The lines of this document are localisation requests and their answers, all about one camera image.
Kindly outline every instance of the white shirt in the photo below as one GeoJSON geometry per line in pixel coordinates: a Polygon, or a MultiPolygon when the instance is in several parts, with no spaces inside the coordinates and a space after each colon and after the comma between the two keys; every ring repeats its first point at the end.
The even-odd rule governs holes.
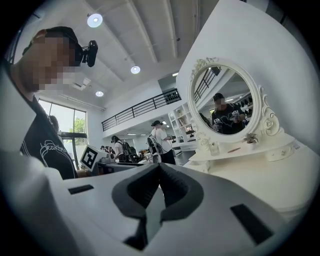
{"type": "Polygon", "coordinates": [[[124,153],[124,146],[120,142],[116,142],[115,146],[115,158],[124,153]]]}
{"type": "Polygon", "coordinates": [[[164,140],[167,136],[167,133],[162,130],[162,129],[154,129],[151,134],[154,132],[154,135],[152,135],[156,142],[160,144],[160,146],[162,147],[162,153],[165,154],[165,153],[168,153],[172,147],[171,147],[171,144],[168,140],[164,140]]]}

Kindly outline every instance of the oval mirror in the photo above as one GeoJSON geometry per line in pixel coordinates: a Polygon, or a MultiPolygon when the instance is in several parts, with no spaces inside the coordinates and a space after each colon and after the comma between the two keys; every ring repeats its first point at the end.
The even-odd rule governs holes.
{"type": "Polygon", "coordinates": [[[202,121],[223,135],[241,132],[253,114],[253,97],[245,80],[233,69],[205,69],[194,87],[194,103],[202,121]]]}

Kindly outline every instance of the round ceiling light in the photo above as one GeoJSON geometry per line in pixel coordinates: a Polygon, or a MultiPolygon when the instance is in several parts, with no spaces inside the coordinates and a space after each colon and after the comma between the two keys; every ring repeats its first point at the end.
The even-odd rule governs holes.
{"type": "Polygon", "coordinates": [[[131,73],[132,74],[138,74],[140,72],[140,67],[138,67],[138,66],[133,66],[132,68],[131,68],[131,73]]]}
{"type": "Polygon", "coordinates": [[[103,21],[103,18],[100,14],[98,14],[98,13],[88,14],[87,23],[88,23],[89,27],[91,27],[91,28],[99,27],[101,25],[102,21],[103,21]]]}
{"type": "Polygon", "coordinates": [[[97,91],[96,93],[95,93],[95,95],[97,96],[97,97],[102,97],[103,95],[104,95],[104,93],[102,92],[102,91],[97,91]]]}

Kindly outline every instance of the window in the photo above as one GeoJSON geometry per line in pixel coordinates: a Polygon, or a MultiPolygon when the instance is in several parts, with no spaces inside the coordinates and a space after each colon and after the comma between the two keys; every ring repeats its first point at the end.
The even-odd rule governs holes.
{"type": "Polygon", "coordinates": [[[55,116],[59,135],[76,169],[87,146],[86,112],[39,99],[48,116],[55,116]]]}

